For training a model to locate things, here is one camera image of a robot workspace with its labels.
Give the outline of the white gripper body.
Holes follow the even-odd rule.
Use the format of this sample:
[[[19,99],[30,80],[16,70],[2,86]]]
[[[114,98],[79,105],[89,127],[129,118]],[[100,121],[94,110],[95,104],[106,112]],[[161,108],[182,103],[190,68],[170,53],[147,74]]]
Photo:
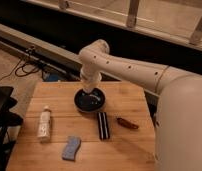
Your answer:
[[[99,72],[88,74],[84,71],[80,73],[81,82],[84,87],[96,87],[101,81],[102,76]]]

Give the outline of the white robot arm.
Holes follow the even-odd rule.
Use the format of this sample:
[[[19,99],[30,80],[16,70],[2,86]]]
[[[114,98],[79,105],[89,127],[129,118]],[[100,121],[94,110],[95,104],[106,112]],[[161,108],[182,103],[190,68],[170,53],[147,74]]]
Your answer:
[[[79,52],[83,89],[91,92],[102,72],[143,87],[158,97],[156,171],[202,171],[202,75],[168,65],[115,57],[96,40]]]

